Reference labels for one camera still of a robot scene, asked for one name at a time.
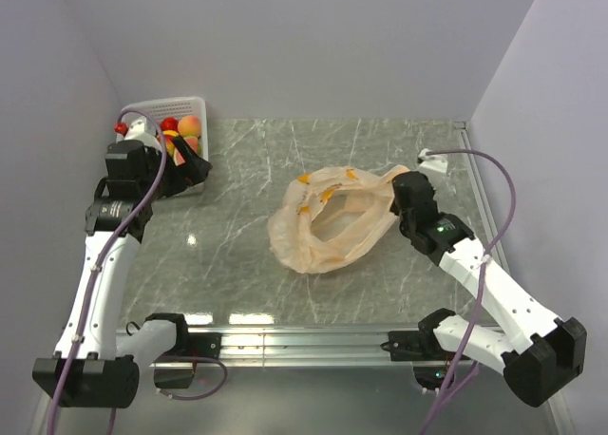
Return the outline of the red yellow apple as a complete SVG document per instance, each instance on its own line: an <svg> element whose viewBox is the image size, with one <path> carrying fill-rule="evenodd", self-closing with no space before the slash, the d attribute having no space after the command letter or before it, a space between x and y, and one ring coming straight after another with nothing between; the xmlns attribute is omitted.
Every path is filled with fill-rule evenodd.
<svg viewBox="0 0 608 435"><path fill-rule="evenodd" d="M162 135L164 138L165 150L170 157L173 157L175 153L174 139L180 134L175 130L163 130Z"/></svg>

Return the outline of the translucent orange plastic bag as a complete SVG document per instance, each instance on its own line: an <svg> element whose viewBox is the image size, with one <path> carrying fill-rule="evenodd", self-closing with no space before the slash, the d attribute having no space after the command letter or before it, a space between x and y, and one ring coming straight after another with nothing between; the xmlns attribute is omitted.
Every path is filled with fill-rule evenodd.
<svg viewBox="0 0 608 435"><path fill-rule="evenodd" d="M367 254L397 219L392 180L354 167L326 167L293 180L268 221L278 261L299 274L325 274Z"/></svg>

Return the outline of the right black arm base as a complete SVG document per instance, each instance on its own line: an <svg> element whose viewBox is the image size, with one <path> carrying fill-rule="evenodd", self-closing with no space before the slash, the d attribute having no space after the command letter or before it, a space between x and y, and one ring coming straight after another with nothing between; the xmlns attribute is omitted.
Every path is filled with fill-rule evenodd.
<svg viewBox="0 0 608 435"><path fill-rule="evenodd" d="M420 331L389 331L380 348L391 362L408 362L423 392L438 392L444 383L453 353L442 350L436 340Z"/></svg>

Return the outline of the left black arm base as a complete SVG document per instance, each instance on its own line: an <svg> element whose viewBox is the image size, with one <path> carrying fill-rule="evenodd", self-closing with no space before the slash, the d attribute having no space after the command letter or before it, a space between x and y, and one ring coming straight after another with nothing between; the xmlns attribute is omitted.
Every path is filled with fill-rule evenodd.
<svg viewBox="0 0 608 435"><path fill-rule="evenodd" d="M188 360L188 357L219 360L222 334L195 332L189 334L186 346L164 353L152 366L154 384L162 390L186 390L195 384L199 369L214 364Z"/></svg>

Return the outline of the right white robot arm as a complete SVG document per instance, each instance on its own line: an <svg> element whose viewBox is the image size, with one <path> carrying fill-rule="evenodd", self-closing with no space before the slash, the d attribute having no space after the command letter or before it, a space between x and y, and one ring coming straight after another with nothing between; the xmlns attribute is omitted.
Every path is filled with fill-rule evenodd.
<svg viewBox="0 0 608 435"><path fill-rule="evenodd" d="M575 317L562 320L527 293L459 218L439 211L427 176L406 172L392 181L392 212L413 248L482 298L499 331L470 328L448 309L419 323L418 346L429 358L462 348L464 356L500 373L525 404L540 407L581 375L587 330Z"/></svg>

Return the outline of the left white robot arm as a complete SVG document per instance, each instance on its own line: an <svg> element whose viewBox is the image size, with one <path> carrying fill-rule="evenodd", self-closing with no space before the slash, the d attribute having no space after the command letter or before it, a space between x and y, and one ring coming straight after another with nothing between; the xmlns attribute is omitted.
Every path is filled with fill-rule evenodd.
<svg viewBox="0 0 608 435"><path fill-rule="evenodd" d="M124 289L156 199L203 183L212 168L182 137L181 162L155 145L123 140L107 147L107 174L85 212L85 260L66 327L32 378L57 407L127 408L142 372L165 356L180 361L192 339L185 317L153 313L127 339L117 337Z"/></svg>

